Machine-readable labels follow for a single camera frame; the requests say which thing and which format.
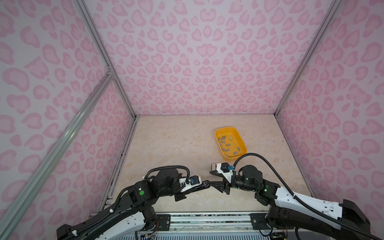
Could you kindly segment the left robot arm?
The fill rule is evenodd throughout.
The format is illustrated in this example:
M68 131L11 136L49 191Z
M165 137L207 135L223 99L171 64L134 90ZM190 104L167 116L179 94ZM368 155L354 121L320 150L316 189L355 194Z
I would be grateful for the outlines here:
M151 169L143 180L120 191L114 203L92 218L57 229L59 240L107 240L129 231L152 231L159 227L153 206L162 197L181 201L190 193L210 187L208 181L191 176L185 166L173 165Z

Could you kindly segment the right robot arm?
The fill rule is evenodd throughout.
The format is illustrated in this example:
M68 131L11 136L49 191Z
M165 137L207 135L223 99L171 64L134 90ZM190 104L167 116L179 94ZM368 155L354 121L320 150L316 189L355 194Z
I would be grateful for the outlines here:
M305 229L335 240L371 240L371 223L350 200L330 202L289 191L286 187L263 178L255 166L236 171L228 163L212 165L211 175L221 177L216 183L220 192L231 189L253 192L254 198L268 206L266 224L275 228Z

